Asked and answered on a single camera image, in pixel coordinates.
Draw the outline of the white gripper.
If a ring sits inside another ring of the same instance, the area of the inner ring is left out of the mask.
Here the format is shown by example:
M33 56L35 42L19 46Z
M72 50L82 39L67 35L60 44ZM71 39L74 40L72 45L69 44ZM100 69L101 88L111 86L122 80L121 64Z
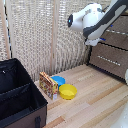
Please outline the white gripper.
M97 43L98 43L100 40L106 41L105 38L97 38L97 39L94 39L94 40L87 39L87 40L85 41L85 45L96 46Z

